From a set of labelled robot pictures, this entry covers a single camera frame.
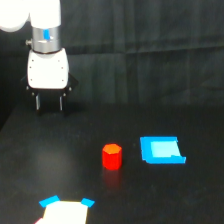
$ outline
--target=black table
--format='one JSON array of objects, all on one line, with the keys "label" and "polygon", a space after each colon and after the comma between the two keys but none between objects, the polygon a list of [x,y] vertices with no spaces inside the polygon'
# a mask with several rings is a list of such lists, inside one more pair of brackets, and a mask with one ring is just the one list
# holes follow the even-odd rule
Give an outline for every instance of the black table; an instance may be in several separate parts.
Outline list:
[{"label": "black table", "polygon": [[[54,195],[94,200],[87,224],[223,223],[223,108],[74,108],[11,114],[0,132],[0,223],[34,223]],[[141,136],[177,136],[186,164],[143,162]],[[107,143],[123,148],[117,172],[102,168]]]}]

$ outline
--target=black curtain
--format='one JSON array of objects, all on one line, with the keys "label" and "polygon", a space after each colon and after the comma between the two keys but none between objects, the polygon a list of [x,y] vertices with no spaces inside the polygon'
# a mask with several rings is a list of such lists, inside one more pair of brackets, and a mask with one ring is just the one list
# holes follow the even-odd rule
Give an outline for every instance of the black curtain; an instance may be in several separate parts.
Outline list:
[{"label": "black curtain", "polygon": [[[61,0],[61,9],[80,82],[71,102],[223,105],[224,1]],[[18,101],[29,38],[30,23],[0,31],[1,111]]]}]

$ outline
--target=blue tape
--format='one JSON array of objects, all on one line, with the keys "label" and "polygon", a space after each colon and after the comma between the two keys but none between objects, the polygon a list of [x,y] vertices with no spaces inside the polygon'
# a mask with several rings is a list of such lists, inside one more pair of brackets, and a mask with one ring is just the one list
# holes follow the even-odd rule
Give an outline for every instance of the blue tape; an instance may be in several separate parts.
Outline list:
[{"label": "blue tape", "polygon": [[50,40],[50,31],[49,30],[43,30],[43,35],[45,40]]},{"label": "blue tape", "polygon": [[93,204],[95,203],[95,201],[92,201],[92,200],[87,199],[87,198],[83,198],[82,201],[81,201],[81,203],[83,205],[86,205],[86,206],[88,206],[90,208],[90,207],[93,206]]},{"label": "blue tape", "polygon": [[56,202],[56,201],[60,201],[60,199],[58,198],[57,195],[55,195],[55,196],[53,196],[53,197],[50,197],[50,198],[47,198],[47,199],[45,199],[45,200],[43,200],[43,201],[40,201],[39,204],[40,204],[43,208],[45,208],[47,205],[52,204],[52,203],[54,203],[54,202]]},{"label": "blue tape", "polygon": [[186,162],[186,157],[182,156],[173,156],[170,157],[154,157],[153,150],[156,150],[153,147],[152,142],[178,142],[177,137],[141,137],[141,150],[142,150],[142,160],[145,160],[147,163],[151,164],[184,164]]}]

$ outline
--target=red cylinder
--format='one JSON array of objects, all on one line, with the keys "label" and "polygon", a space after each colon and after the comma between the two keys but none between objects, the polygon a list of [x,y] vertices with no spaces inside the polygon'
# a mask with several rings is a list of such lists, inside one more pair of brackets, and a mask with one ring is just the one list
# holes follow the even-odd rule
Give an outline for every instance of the red cylinder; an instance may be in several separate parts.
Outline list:
[{"label": "red cylinder", "polygon": [[103,166],[108,170],[118,170],[122,164],[122,148],[117,144],[107,144],[103,148]]}]

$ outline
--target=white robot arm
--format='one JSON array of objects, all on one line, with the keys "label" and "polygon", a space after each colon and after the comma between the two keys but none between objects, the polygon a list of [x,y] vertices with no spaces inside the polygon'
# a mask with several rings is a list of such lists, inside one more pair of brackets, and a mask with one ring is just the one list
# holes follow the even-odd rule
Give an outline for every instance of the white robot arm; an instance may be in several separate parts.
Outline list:
[{"label": "white robot arm", "polygon": [[33,38],[26,41],[31,46],[26,88],[35,95],[37,110],[39,90],[60,90],[60,110],[63,110],[63,99],[73,86],[67,55],[60,42],[60,0],[0,0],[0,29],[15,32],[27,21],[31,23]]}]

